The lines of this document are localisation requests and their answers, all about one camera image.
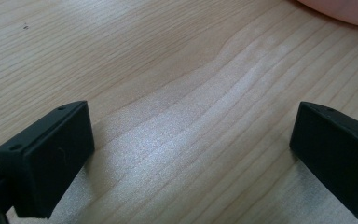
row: pink object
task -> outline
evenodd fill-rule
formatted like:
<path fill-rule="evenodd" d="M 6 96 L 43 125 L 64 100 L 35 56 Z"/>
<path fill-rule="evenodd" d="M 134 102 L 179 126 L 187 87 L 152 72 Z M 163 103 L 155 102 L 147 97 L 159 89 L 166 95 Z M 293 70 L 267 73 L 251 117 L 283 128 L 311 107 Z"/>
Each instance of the pink object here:
<path fill-rule="evenodd" d="M 323 14 L 358 25 L 358 0 L 298 0 Z"/>

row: black clamp jaw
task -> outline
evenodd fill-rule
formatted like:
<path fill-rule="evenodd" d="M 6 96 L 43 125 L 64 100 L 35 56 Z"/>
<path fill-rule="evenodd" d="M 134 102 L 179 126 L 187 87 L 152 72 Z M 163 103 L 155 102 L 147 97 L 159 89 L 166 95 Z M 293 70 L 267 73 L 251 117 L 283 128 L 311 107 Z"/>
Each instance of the black clamp jaw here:
<path fill-rule="evenodd" d="M 358 121 L 301 102 L 290 148 L 358 218 Z"/>
<path fill-rule="evenodd" d="M 0 223 L 47 217 L 94 151 L 87 102 L 60 106 L 0 146 Z"/>

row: light wood surface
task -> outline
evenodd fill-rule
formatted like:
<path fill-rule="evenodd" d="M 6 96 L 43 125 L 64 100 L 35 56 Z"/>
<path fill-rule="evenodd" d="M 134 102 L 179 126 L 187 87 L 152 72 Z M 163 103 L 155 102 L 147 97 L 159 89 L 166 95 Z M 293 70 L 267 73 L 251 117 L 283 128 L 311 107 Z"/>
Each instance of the light wood surface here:
<path fill-rule="evenodd" d="M 50 220 L 358 223 L 290 152 L 300 101 L 358 119 L 358 27 L 286 0 L 0 0 L 0 145 L 88 100 Z"/>

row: wood grain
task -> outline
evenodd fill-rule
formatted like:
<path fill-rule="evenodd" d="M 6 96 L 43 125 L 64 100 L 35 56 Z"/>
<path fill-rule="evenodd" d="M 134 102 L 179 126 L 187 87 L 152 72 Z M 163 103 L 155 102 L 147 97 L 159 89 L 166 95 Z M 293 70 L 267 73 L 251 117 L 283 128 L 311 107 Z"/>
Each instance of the wood grain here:
<path fill-rule="evenodd" d="M 358 119 L 358 27 L 287 0 L 0 0 L 0 145 L 88 100 L 96 152 L 11 223 L 356 223 L 288 143 L 300 101 Z"/>

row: screw hole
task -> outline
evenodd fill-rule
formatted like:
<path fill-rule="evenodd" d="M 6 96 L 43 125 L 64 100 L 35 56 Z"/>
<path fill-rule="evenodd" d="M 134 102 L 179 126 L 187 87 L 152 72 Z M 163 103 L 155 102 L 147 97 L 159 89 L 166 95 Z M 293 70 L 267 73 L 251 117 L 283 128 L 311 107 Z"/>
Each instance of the screw hole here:
<path fill-rule="evenodd" d="M 15 151 L 15 150 L 18 150 L 22 147 L 22 144 L 16 144 L 14 145 L 13 147 L 11 147 L 9 150 L 10 151 Z"/>

